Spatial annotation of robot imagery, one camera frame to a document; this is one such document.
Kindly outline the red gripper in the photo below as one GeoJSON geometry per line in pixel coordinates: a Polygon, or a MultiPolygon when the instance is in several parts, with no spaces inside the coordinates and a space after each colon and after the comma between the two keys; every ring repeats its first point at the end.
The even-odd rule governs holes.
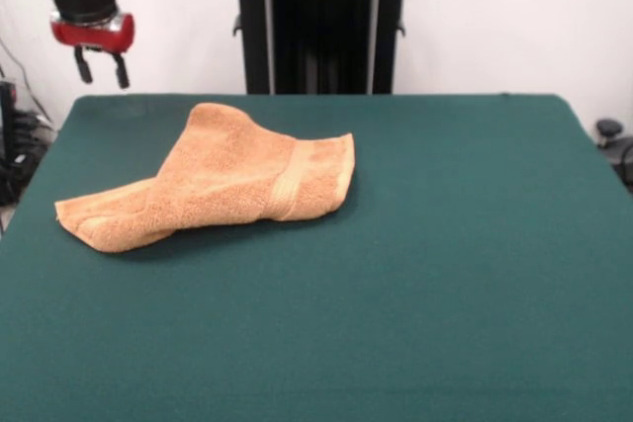
{"type": "Polygon", "coordinates": [[[119,13],[105,23],[74,24],[64,21],[58,12],[53,11],[49,22],[52,34],[58,42],[74,46],[73,54],[79,76],[85,84],[91,84],[93,76],[84,58],[83,46],[111,53],[116,64],[119,87],[130,87],[125,59],[120,53],[127,52],[135,38],[135,19],[132,14],[119,13]]]}

